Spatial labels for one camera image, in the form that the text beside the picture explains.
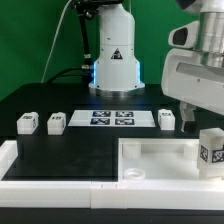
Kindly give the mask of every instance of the white cube with marker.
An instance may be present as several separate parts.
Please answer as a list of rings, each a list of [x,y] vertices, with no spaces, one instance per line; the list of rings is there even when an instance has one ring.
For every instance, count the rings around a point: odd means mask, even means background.
[[[31,135],[39,126],[39,115],[36,112],[25,113],[17,121],[17,131],[19,135]]]
[[[202,179],[224,178],[224,131],[220,128],[200,131],[197,167]]]
[[[173,131],[175,130],[175,117],[171,110],[159,110],[158,123],[161,130]]]
[[[54,113],[47,122],[48,135],[62,135],[66,127],[66,115]]]

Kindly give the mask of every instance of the black tabletop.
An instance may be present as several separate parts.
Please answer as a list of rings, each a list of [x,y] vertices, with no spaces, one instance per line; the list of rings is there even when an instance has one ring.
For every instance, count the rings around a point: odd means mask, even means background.
[[[160,109],[172,110],[176,117],[175,131],[161,131],[157,122]],[[66,127],[62,136],[48,136],[47,120],[52,113],[66,113],[67,123],[75,110],[141,110],[152,111],[155,128],[97,128]],[[17,135],[16,121],[23,113],[37,112],[39,127],[31,136]],[[162,94],[160,85],[147,85],[145,94],[126,99],[109,99],[90,95],[88,88],[75,84],[29,84],[22,86],[0,102],[0,144],[5,140],[17,140],[19,156],[3,180],[81,180],[117,181],[119,138],[198,138],[206,128],[224,128],[224,118],[203,109],[195,112],[197,130],[193,134],[181,132],[179,101]],[[29,223],[62,223],[52,218],[55,209],[1,209],[0,216],[15,214],[25,220],[25,213],[33,213],[36,221]],[[92,211],[61,209],[67,223],[76,220],[89,223],[89,217],[97,223],[223,223],[223,212],[203,211]]]

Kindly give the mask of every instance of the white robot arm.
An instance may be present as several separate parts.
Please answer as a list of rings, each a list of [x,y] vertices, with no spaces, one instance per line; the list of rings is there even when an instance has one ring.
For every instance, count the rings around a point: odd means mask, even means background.
[[[162,89],[182,101],[185,122],[194,122],[195,106],[224,115],[224,0],[177,0],[200,20],[170,33]]]
[[[94,63],[90,93],[106,97],[127,97],[144,91],[140,81],[140,63],[134,55],[135,20],[127,12],[124,0],[79,0],[73,2],[80,16],[85,57],[89,57],[86,19],[100,16],[100,56]]]

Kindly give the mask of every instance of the green screen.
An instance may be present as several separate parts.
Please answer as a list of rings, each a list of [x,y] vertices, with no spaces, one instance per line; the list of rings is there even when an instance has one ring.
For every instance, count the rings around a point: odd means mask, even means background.
[[[27,83],[40,83],[53,37],[67,0],[0,0],[0,100]],[[126,0],[136,20],[135,55],[142,81],[161,82],[168,35],[195,17],[182,12],[174,0]],[[94,60],[99,50],[98,20],[87,21]],[[76,11],[68,9],[50,61],[46,79],[83,63],[81,32]],[[79,77],[60,80],[80,82]]]

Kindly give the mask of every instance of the triangular warning sticker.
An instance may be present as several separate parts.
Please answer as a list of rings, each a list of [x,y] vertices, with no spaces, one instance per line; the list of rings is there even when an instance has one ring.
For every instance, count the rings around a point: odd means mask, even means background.
[[[114,54],[112,55],[111,59],[116,59],[116,60],[123,60],[123,57],[121,55],[120,50],[117,48]]]

